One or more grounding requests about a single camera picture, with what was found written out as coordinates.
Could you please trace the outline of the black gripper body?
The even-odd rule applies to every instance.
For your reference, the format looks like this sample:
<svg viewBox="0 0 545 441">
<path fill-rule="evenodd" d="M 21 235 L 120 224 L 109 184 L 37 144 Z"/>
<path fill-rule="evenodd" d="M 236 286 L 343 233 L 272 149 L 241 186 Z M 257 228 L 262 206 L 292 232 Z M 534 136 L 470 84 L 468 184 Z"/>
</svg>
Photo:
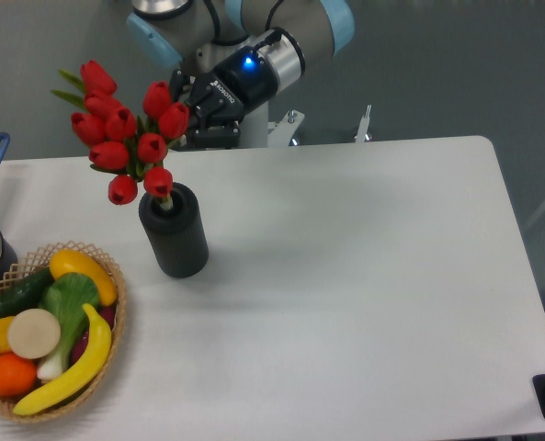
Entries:
<svg viewBox="0 0 545 441">
<path fill-rule="evenodd" d="M 273 67 L 253 47 L 243 47 L 199 75 L 185 101 L 189 127 L 205 130 L 240 122 L 278 91 Z"/>
</svg>

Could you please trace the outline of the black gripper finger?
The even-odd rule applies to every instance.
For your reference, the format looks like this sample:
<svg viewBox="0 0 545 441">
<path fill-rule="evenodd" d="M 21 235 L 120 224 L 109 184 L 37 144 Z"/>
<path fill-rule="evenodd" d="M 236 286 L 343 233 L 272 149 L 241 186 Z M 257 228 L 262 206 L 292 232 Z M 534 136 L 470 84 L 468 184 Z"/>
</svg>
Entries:
<svg viewBox="0 0 545 441">
<path fill-rule="evenodd" d="M 241 131 L 232 122 L 223 126 L 200 127 L 191 125 L 185 139 L 179 142 L 179 150 L 232 149 L 239 145 Z"/>
<path fill-rule="evenodd" d="M 175 69 L 169 80 L 168 88 L 173 102 L 184 102 L 189 98 L 195 77 Z"/>
</svg>

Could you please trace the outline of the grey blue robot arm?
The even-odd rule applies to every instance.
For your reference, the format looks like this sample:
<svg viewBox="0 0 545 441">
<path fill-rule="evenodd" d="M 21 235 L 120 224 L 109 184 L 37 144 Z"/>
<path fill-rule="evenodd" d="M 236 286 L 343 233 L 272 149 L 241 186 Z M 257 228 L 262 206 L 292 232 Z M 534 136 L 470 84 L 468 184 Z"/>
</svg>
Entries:
<svg viewBox="0 0 545 441">
<path fill-rule="evenodd" d="M 304 116 L 269 121 L 268 103 L 353 38 L 345 1 L 134 1 L 132 38 L 171 70 L 190 108 L 182 150 L 295 144 Z"/>
</svg>

